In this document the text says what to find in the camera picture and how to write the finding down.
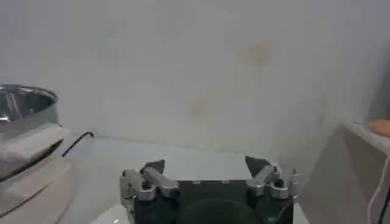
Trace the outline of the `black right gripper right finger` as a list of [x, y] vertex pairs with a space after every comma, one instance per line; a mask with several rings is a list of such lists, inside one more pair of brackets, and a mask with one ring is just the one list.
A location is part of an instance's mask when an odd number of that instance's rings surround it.
[[275, 200], [298, 198], [298, 175], [295, 167], [281, 169], [266, 159], [245, 156], [252, 178], [246, 181], [256, 197], [269, 196]]

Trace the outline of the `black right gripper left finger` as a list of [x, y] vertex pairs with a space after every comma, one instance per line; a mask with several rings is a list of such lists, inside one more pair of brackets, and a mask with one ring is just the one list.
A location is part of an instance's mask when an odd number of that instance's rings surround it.
[[139, 171], [126, 169], [119, 178], [119, 192], [123, 199], [137, 198], [140, 201], [153, 201], [158, 195], [176, 198], [179, 195], [179, 182], [163, 175], [165, 161], [146, 163]]

